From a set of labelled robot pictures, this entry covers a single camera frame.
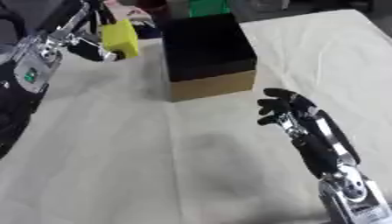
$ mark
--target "robotic arm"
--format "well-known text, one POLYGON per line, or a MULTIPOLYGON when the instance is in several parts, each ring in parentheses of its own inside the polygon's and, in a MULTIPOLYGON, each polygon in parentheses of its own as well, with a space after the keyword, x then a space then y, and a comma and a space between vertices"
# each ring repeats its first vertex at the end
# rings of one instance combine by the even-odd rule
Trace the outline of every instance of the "robotic arm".
POLYGON ((120 60, 121 52, 105 51, 96 34, 97 15, 102 24, 114 24, 114 16, 101 0, 68 0, 33 34, 24 20, 0 4, 0 15, 15 26, 19 41, 0 46, 0 158, 18 140, 49 87, 48 81, 63 59, 60 48, 92 61, 120 60), (81 31, 90 23, 91 34, 81 31))
POLYGON ((333 119, 300 94, 277 88, 264 93, 274 98, 258 102, 265 116, 259 124, 277 123, 290 137, 319 179, 319 197, 332 223, 392 223, 382 192, 358 169, 361 159, 333 119))

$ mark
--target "wrinkled fabric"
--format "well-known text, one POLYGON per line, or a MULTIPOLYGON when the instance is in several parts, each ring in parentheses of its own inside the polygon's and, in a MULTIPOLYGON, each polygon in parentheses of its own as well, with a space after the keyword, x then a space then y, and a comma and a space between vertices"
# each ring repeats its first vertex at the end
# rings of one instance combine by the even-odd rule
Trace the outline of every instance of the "wrinkled fabric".
POLYGON ((0 162, 2 224, 320 223, 317 180, 288 137, 256 124, 264 88, 312 99, 392 196, 392 44, 359 12, 242 24, 253 91, 168 102, 162 43, 93 63, 66 54, 0 162))

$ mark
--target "black box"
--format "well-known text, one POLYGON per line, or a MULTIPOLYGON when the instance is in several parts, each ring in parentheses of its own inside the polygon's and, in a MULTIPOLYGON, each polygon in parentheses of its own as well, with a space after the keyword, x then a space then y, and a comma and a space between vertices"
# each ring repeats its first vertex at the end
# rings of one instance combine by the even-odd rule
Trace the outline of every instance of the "black box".
POLYGON ((163 39, 174 102, 253 87, 256 54, 232 14, 171 21, 163 39))

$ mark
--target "yellow block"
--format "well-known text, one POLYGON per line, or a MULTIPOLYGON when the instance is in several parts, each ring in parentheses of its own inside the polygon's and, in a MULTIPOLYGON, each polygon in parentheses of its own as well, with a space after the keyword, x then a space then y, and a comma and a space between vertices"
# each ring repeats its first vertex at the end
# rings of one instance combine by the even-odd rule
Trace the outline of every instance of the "yellow block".
POLYGON ((133 58, 139 54, 137 33, 128 19, 116 24, 102 26, 103 47, 107 51, 121 51, 126 58, 133 58))

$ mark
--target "white tablecloth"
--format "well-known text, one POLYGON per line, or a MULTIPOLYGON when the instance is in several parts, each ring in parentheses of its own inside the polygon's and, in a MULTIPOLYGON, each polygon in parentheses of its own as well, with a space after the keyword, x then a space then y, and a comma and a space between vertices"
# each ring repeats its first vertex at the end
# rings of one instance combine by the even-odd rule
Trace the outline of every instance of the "white tablecloth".
POLYGON ((253 224, 323 220, 317 180, 263 89, 328 111, 392 196, 392 42, 352 10, 242 25, 253 91, 170 103, 160 40, 99 64, 66 55, 31 125, 0 162, 2 224, 253 224))

